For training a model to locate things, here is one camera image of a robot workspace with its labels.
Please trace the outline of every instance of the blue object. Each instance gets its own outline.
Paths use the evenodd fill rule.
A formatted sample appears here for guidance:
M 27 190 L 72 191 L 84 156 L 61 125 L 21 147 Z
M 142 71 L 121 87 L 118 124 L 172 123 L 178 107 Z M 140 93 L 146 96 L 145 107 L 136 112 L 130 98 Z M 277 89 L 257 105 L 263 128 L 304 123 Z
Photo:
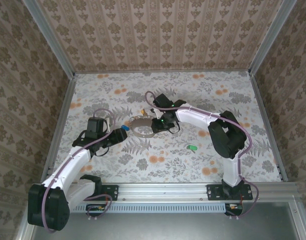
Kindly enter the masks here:
M 130 128 L 128 126 L 122 125 L 121 128 L 124 129 L 125 131 L 130 131 Z

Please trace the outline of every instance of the cable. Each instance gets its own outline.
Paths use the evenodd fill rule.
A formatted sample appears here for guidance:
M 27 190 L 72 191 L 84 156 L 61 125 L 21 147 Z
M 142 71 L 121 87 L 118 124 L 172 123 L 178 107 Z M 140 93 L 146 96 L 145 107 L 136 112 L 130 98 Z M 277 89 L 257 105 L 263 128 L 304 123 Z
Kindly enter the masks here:
M 178 127 L 178 130 L 177 130 L 177 132 L 171 132 L 171 130 L 169 129 L 168 131 L 171 133 L 171 134 L 177 134 L 180 130 L 181 130 L 181 128 L 180 128 L 180 124 L 178 123 L 178 122 L 176 122 L 176 125 L 177 125 L 177 127 Z
M 243 150 L 241 153 L 239 153 L 238 156 L 237 156 L 238 176 L 239 176 L 239 178 L 240 178 L 242 181 L 246 182 L 247 184 L 250 184 L 251 186 L 253 186 L 253 187 L 256 189 L 256 197 L 255 197 L 255 200 L 254 200 L 252 206 L 250 207 L 250 209 L 249 209 L 248 211 L 246 211 L 245 213 L 241 214 L 240 216 L 236 216 L 236 218 L 238 218 L 238 217 L 243 217 L 243 216 L 245 216 L 247 213 L 249 213 L 250 210 L 252 210 L 252 208 L 256 205 L 256 203 L 257 203 L 257 201 L 258 201 L 258 198 L 259 198 L 260 192 L 259 192 L 258 187 L 257 187 L 254 183 L 245 180 L 245 178 L 242 177 L 242 175 L 241 175 L 241 157 L 242 157 L 244 154 L 246 154 L 246 153 L 251 149 L 252 144 L 253 144 L 251 135 L 248 133 L 248 131 L 246 131 L 241 125 L 239 125 L 238 123 L 236 123 L 236 122 L 234 122 L 234 121 L 232 121 L 232 120 L 226 119 L 226 118 L 224 118 L 224 117 L 221 117 L 221 116 L 218 116 L 218 115 L 216 115 L 216 114 L 213 114 L 213 113 L 211 113 L 211 112 L 209 112 L 209 111 L 205 111 L 205 110 L 202 110 L 202 109 L 198 109 L 198 108 L 195 108 L 195 107 L 192 107 L 192 106 L 180 106 L 180 107 L 170 107 L 170 108 L 157 107 L 157 106 L 155 106 L 155 105 L 153 105 L 152 103 L 149 102 L 148 94 L 151 94 L 151 95 L 153 96 L 154 99 L 156 98 L 156 97 L 155 97 L 155 94 L 154 94 L 152 91 L 147 91 L 147 92 L 145 93 L 145 100 L 146 100 L 147 104 L 148 104 L 149 106 L 151 106 L 152 108 L 154 108 L 154 109 L 158 109 L 158 110 L 160 110 L 160 111 L 181 110 L 181 109 L 183 109 L 183 110 L 189 110 L 189 111 L 195 111 L 195 112 L 198 112 L 198 113 L 200 113 L 200 114 L 205 114 L 205 115 L 207 115 L 207 116 L 209 116 L 209 117 L 217 118 L 217 119 L 220 119 L 220 120 L 222 120 L 222 121 L 224 121 L 224 122 L 230 123 L 230 124 L 232 124 L 232 125 L 238 127 L 239 129 L 241 129 L 241 130 L 245 133 L 245 135 L 246 135 L 247 138 L 248 138 L 249 144 L 248 144 L 247 148 L 246 148 L 245 150 Z
M 83 134 L 85 134 L 87 132 L 87 130 L 83 130 L 80 134 L 79 134 L 79 136 L 77 137 L 78 139 L 81 139 L 82 138 L 82 136 L 83 136 Z
M 231 214 L 231 216 L 229 217 L 233 217 L 233 216 L 236 216 L 233 212 L 229 211 L 229 210 L 226 210 L 227 213 Z
M 99 108 L 97 110 L 94 111 L 93 113 L 93 116 L 95 115 L 96 112 L 98 111 L 107 111 L 109 112 L 109 114 L 111 115 L 112 117 L 112 121 L 113 121 L 113 125 L 112 125 L 112 129 L 115 128 L 115 124 L 116 124 L 116 118 L 113 114 L 113 112 L 111 112 L 110 110 L 106 109 L 106 108 Z M 58 172 L 56 173 L 56 175 L 54 176 L 54 178 L 52 179 L 52 181 L 50 182 L 50 184 L 48 185 L 48 187 L 46 188 L 45 190 L 45 193 L 43 195 L 43 199 L 42 199 L 42 208 L 41 208 L 41 214 L 42 214 L 42 222 L 43 222 L 43 226 L 45 228 L 46 231 L 48 231 L 49 233 L 55 233 L 56 230 L 52 230 L 52 229 L 49 229 L 48 227 L 48 224 L 47 224 L 47 220 L 46 220 L 46 215 L 45 215 L 45 205 L 46 205 L 46 201 L 47 201 L 47 197 L 48 197 L 48 194 L 49 194 L 49 191 L 52 187 L 52 185 L 57 181 L 57 178 L 59 177 L 59 175 L 61 174 L 61 172 L 63 171 L 63 169 L 69 164 L 69 162 L 77 155 L 79 154 L 81 151 L 83 151 L 84 149 L 92 146 L 93 144 L 96 144 L 100 141 L 102 141 L 103 139 L 106 139 L 111 133 L 113 132 L 113 130 L 109 131 L 106 135 L 104 135 L 103 137 L 95 140 L 95 141 L 92 141 L 90 142 L 89 144 L 81 147 L 80 149 L 78 149 L 76 152 L 74 152 L 72 154 L 72 156 L 70 158 L 68 158 L 66 160 L 66 162 L 62 165 L 62 167 L 58 170 Z
M 110 148 L 107 147 L 107 150 L 105 153 L 103 153 L 102 155 L 97 155 L 97 153 L 95 153 L 94 155 L 97 156 L 97 157 L 103 157 L 104 155 L 106 155 L 108 152 L 109 152 Z
M 103 217 L 103 215 L 110 209 L 111 204 L 112 204 L 112 202 L 113 202 L 112 197 L 111 197 L 110 195 L 108 195 L 108 194 L 100 194 L 100 195 L 96 195 L 96 196 L 87 197 L 87 198 L 84 199 L 84 201 L 88 201 L 88 200 L 93 200 L 93 199 L 97 199 L 97 198 L 100 198 L 100 197 L 107 197 L 107 198 L 109 198 L 109 204 L 108 204 L 108 206 L 104 209 L 104 211 L 101 213 L 101 215 L 98 216 L 98 218 Z M 91 210 L 92 208 L 94 208 L 94 207 L 101 207 L 101 206 L 100 206 L 100 205 L 98 205 L 98 206 L 97 206 L 97 205 L 94 205 L 94 206 L 89 207 L 89 208 L 87 209 L 87 212 L 86 212 L 86 215 L 87 215 L 89 218 L 91 217 L 91 216 L 90 216 L 90 210 Z
M 242 207 L 243 207 L 243 196 L 242 196 L 242 194 L 240 194 L 240 196 L 241 196 L 241 201 L 239 201 L 239 204 L 242 205 Z

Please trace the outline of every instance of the black mounting plate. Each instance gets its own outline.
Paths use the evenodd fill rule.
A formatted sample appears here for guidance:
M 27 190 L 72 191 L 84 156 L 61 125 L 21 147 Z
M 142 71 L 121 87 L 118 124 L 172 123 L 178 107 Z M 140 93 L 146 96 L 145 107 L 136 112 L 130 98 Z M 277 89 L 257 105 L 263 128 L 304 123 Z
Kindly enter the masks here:
M 112 197 L 112 201 L 117 201 L 118 200 L 118 195 L 119 195 L 119 185 L 102 185 L 101 188 L 101 193 L 100 194 L 107 194 Z M 91 201 L 105 201 L 106 197 L 98 197 L 92 200 L 88 200 L 88 202 Z
M 222 184 L 208 184 L 206 185 L 207 199 L 209 201 L 218 201 L 218 200 L 241 200 L 241 194 L 243 200 L 252 200 L 253 195 L 251 191 L 251 186 L 249 184 L 243 184 L 240 189 L 239 194 L 236 194 L 232 198 L 225 196 L 223 192 Z

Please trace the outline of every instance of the yellow object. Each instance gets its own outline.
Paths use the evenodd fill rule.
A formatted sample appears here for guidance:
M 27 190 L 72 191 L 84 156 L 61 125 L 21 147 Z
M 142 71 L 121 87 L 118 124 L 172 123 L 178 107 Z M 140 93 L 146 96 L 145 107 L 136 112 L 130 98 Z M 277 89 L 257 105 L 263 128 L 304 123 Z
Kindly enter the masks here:
M 143 114 L 144 117 L 147 117 L 147 116 L 148 116 L 148 114 L 147 114 L 147 112 L 144 110 L 144 108 L 141 110 L 141 114 Z

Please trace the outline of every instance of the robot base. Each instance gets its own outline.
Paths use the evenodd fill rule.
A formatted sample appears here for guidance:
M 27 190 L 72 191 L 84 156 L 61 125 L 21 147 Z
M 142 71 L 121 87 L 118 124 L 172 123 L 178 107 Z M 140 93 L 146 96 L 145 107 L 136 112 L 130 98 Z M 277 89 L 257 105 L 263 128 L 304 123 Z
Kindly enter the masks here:
M 207 199 L 209 201 L 218 200 L 252 200 L 252 190 L 249 184 L 244 184 L 241 181 L 237 186 L 231 187 L 227 185 L 223 180 L 222 184 L 209 184 L 206 185 Z

